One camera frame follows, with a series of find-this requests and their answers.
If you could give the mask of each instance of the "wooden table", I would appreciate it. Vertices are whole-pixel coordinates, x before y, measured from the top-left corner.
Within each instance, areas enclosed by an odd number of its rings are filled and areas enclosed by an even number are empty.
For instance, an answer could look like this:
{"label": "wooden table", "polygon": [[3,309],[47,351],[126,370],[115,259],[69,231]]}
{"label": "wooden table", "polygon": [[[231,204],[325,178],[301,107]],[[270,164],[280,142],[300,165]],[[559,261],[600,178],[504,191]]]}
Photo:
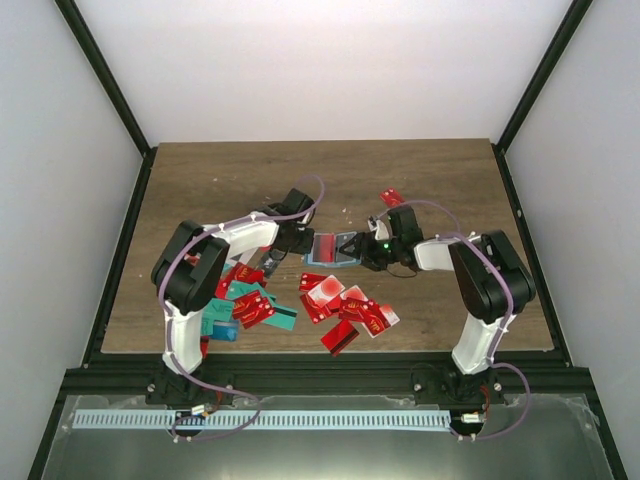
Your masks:
{"label": "wooden table", "polygon": [[[378,194],[394,187],[407,199],[437,201],[460,219],[464,232],[503,229],[524,259],[504,187],[487,140],[410,140],[163,144],[153,167],[103,345],[104,352],[160,352],[164,320],[150,272],[185,219],[217,223],[278,201],[296,180],[316,173],[327,193],[313,220],[317,232],[365,230],[366,219],[384,210]],[[312,182],[300,187],[314,196]],[[452,230],[437,210],[417,206],[425,237]],[[397,266],[398,274],[402,271]],[[372,339],[364,331],[346,351],[450,350],[466,311],[453,273],[422,272],[394,278],[362,267],[313,269],[290,255],[269,281],[278,303],[299,310],[292,332],[258,325],[237,342],[215,341],[219,352],[326,351],[320,338],[337,319],[313,325],[298,298],[300,274],[334,273],[346,286],[389,303],[401,321]],[[537,299],[512,324],[502,349],[548,349],[551,338]]]}

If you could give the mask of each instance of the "white wall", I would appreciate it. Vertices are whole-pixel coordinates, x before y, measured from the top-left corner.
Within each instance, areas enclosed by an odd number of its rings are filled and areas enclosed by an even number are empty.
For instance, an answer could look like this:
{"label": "white wall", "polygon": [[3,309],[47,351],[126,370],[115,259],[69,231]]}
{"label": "white wall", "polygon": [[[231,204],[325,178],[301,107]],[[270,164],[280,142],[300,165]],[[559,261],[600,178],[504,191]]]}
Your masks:
{"label": "white wall", "polygon": [[0,477],[13,480],[81,361],[140,158],[53,1],[2,2],[0,45]]}
{"label": "white wall", "polygon": [[491,137],[569,0],[79,0],[149,141]]}
{"label": "white wall", "polygon": [[640,4],[594,2],[508,152],[571,354],[640,478]]}

